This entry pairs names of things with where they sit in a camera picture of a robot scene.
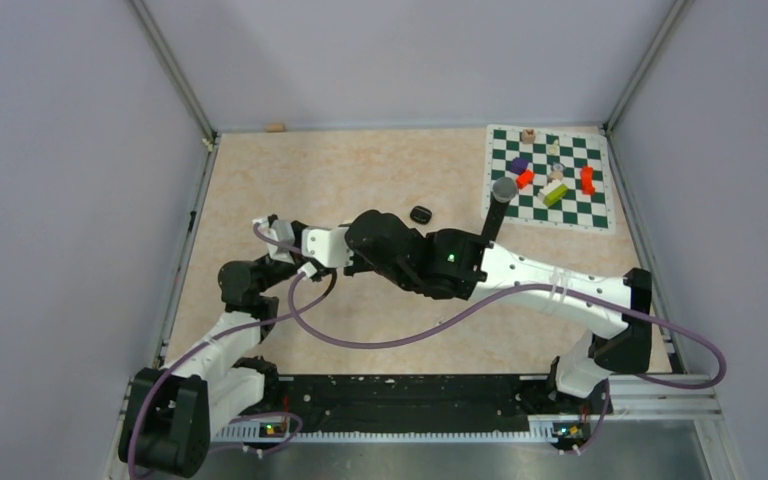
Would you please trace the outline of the black earbud charging case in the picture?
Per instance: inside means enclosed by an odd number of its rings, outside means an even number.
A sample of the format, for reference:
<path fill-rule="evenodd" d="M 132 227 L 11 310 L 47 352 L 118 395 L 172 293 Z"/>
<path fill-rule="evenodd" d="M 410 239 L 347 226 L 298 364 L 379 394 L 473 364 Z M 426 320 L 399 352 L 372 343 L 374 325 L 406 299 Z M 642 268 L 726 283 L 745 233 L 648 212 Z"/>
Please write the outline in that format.
<path fill-rule="evenodd" d="M 430 209 L 417 205 L 410 210 L 409 218 L 419 225 L 427 225 L 431 222 L 433 213 Z"/>

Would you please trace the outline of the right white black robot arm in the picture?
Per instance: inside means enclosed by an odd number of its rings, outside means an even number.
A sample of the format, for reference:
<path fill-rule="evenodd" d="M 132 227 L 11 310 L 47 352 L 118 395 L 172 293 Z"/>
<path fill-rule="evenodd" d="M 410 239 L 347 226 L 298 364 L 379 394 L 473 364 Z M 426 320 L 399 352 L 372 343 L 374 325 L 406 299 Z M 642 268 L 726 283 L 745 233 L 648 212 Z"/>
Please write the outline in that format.
<path fill-rule="evenodd" d="M 516 254 L 458 229 L 422 234 L 393 214 L 369 210 L 344 236 L 355 272 L 374 272 L 398 288 L 434 300 L 473 304 L 510 300 L 586 328 L 551 368 L 549 404 L 572 412 L 611 374 L 649 370 L 652 275 L 633 268 L 620 277 L 564 269 Z"/>

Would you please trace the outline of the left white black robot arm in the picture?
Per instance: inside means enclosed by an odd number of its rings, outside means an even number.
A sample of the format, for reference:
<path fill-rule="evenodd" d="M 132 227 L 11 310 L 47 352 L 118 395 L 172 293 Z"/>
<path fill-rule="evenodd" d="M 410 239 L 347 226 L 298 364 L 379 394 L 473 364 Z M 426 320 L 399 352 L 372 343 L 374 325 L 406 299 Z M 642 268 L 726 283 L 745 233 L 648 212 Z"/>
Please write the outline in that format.
<path fill-rule="evenodd" d="M 302 273 L 334 274 L 352 263 L 348 228 L 294 225 L 276 217 L 257 219 L 255 235 L 268 246 L 252 261 L 226 263 L 219 272 L 224 312 L 216 324 L 177 359 L 144 368 L 132 379 L 118 445 L 132 479 L 154 473 L 192 477 L 223 428 L 252 408 L 268 413 L 279 404 L 280 386 L 240 360 L 284 321 L 279 300 L 266 290 Z"/>

